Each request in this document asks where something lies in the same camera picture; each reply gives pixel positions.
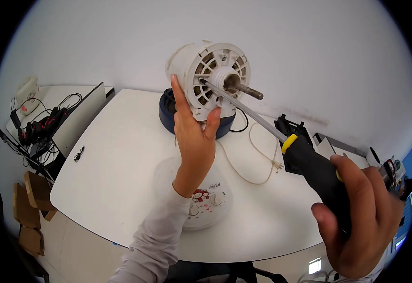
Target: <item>person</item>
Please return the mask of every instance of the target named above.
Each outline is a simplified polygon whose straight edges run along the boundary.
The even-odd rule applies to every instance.
[[[167,196],[155,206],[134,234],[134,242],[123,256],[122,265],[109,283],[163,282],[170,265],[178,261],[176,245],[188,217],[192,193],[202,183],[215,158],[215,133],[220,125],[220,108],[207,117],[204,130],[190,111],[177,77],[171,75],[176,100],[175,135],[181,165]],[[332,267],[347,282],[372,282],[383,266],[383,254],[395,235],[403,203],[385,189],[375,167],[360,170],[350,159],[334,155],[350,200],[352,232],[342,237],[335,215],[322,203],[311,212],[326,246]]]

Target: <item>left hand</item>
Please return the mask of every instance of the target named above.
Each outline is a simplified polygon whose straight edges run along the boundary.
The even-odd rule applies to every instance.
[[[189,103],[182,92],[175,74],[171,75],[173,94],[176,100],[175,135],[181,152],[181,166],[173,182],[175,191],[190,198],[203,182],[215,158],[215,133],[220,125],[220,108],[215,108],[207,117],[206,128],[193,118]]]

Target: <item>screwdriver handle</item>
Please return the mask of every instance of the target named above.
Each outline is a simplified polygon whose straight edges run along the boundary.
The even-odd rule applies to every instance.
[[[349,197],[336,167],[318,154],[303,136],[291,135],[282,146],[283,159],[299,168],[309,186],[337,217],[338,225],[351,232]]]

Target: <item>white table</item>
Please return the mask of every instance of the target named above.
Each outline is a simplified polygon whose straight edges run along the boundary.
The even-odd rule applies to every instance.
[[[52,204],[67,217],[123,246],[133,241],[138,225],[158,200],[152,186],[156,165],[177,150],[174,135],[159,120],[161,95],[121,90],[80,137],[75,148],[84,145],[84,154],[74,162],[75,153],[71,152],[50,194]],[[243,117],[237,114],[233,129],[243,125]],[[262,182],[271,164],[250,144],[249,128],[230,132],[220,142],[243,176]],[[252,140],[271,157],[277,144],[276,160],[282,161],[278,141],[264,128],[256,125]],[[233,171],[221,147],[216,148],[215,164],[232,189],[234,206],[222,222],[183,232],[179,259],[254,261],[322,242],[310,210],[321,199],[302,176],[274,170],[266,184],[251,185]]]
[[[85,97],[88,93],[90,93],[91,90],[93,90],[94,86],[49,86],[49,87],[39,87],[39,94],[41,96],[41,101],[44,103],[45,107],[49,110],[53,109],[55,106],[58,106],[63,99],[66,98],[69,94],[72,93],[79,93],[82,95],[82,97]],[[113,87],[105,87],[105,93],[109,93]],[[71,96],[69,99],[67,99],[61,107],[69,107],[69,105],[74,105],[78,101],[77,96]],[[19,120],[21,122],[21,128],[24,128],[27,126],[27,122],[31,122],[38,114],[44,111],[44,106],[39,103],[39,105],[36,107],[35,110],[33,110],[32,113],[30,113],[27,116],[23,116],[20,113],[20,110],[17,110],[17,116],[19,117]],[[35,121],[39,121],[45,116],[48,116],[49,113],[45,112],[40,114]],[[11,136],[16,139],[16,141],[19,141],[19,136],[17,134],[17,129],[14,127],[13,122],[11,119],[8,121],[6,124],[6,130],[8,133],[11,134]],[[59,152],[56,152],[55,154],[51,154],[49,152],[43,154],[40,156],[40,161],[47,160],[45,163],[50,163],[53,159],[56,158]]]

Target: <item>cardboard box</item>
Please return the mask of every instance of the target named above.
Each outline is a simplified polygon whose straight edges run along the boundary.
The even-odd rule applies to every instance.
[[[19,244],[34,257],[44,255],[44,241],[41,231],[22,226],[19,235]]]
[[[27,190],[17,183],[14,184],[13,212],[14,218],[20,224],[30,229],[41,228],[38,208],[34,208],[30,205]]]
[[[41,210],[42,217],[47,221],[52,220],[56,212],[57,212],[56,210],[55,211]]]
[[[24,175],[30,205],[39,210],[56,211],[50,203],[50,186],[44,177],[27,171]]]

